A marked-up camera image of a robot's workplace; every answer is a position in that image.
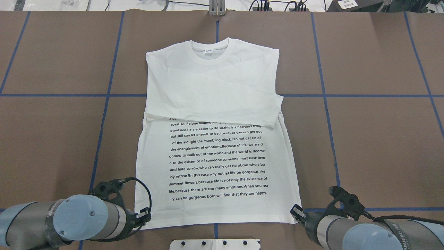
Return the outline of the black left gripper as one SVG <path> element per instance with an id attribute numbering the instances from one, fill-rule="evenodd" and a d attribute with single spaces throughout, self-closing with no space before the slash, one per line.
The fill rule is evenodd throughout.
<path id="1" fill-rule="evenodd" d="M 126 223 L 122 231 L 122 237 L 130 237 L 136 234 L 143 226 L 151 221 L 151 208 L 145 207 L 139 213 L 127 209 Z"/>

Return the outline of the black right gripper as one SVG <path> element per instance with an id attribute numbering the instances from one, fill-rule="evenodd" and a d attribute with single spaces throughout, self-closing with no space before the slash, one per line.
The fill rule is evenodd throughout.
<path id="1" fill-rule="evenodd" d="M 310 240 L 318 240 L 317 228 L 323 218 L 323 212 L 304 212 L 301 206 L 294 204 L 290 209 L 290 214 L 296 222 L 305 228 Z"/>

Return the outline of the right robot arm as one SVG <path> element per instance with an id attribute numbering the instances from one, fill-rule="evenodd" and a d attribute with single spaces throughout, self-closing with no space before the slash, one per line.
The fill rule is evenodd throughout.
<path id="1" fill-rule="evenodd" d="M 295 204 L 291 215 L 309 239 L 325 250 L 442 250 L 443 222 L 414 216 L 382 216 L 369 223 L 329 205 L 324 211 L 306 212 Z"/>

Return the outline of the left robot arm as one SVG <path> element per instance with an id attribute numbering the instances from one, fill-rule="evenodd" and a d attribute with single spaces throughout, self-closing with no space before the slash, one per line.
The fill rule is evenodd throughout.
<path id="1" fill-rule="evenodd" d="M 148 207 L 132 212 L 86 194 L 53 202 L 23 203 L 1 213 L 1 246 L 11 250 L 58 250 L 74 241 L 120 241 L 150 220 Z"/>

